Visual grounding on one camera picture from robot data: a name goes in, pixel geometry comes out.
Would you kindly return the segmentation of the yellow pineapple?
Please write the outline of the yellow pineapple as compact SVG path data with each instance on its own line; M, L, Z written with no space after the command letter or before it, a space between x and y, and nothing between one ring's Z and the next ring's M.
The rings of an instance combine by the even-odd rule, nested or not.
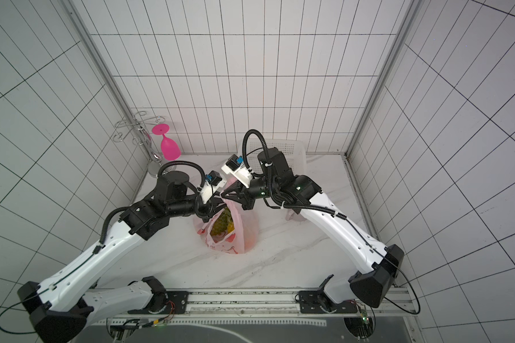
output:
M226 235L235 229L233 216L228 208L225 208L215 220L210 230L210 236L217 242L223 240Z

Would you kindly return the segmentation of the pink plastic bag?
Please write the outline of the pink plastic bag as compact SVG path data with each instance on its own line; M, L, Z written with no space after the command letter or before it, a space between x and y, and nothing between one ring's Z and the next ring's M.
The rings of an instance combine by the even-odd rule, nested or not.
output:
M194 217L196 233L205 245L228 254L245 254L258 240L259 219L253 210L244 210L240 204L225 200L226 207L204 222Z

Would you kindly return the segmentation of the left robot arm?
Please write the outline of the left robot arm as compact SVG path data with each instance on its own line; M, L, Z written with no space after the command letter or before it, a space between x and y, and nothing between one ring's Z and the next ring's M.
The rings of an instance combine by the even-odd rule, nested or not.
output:
M123 312L173 310L166 288L155 277L115 290L99 291L94 286L117 260L167 227L172 218L200 213L211 219L225 207L216 194L226 182L212 171L197 188L186 173L166 172L147 196L108 215L92 247L42 282L24 284L18 296L41 341L69 342L85 327Z

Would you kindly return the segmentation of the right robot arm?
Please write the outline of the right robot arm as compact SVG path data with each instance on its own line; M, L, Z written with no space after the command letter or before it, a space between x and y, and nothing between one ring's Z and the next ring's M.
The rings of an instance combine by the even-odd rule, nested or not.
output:
M241 204L244 210L251 210L258 199L270 199L274 209L293 210L322 229L348 255L355 274L330 276L319 287L325 312L349 300L380 307L399 274L403 250L395 244L387 247L363 231L310 177L294 174L278 149L262 151L258 160L263 171L260 177L252 175L243 157L233 155L226 161L222 170L236 181L223 191L222 198Z

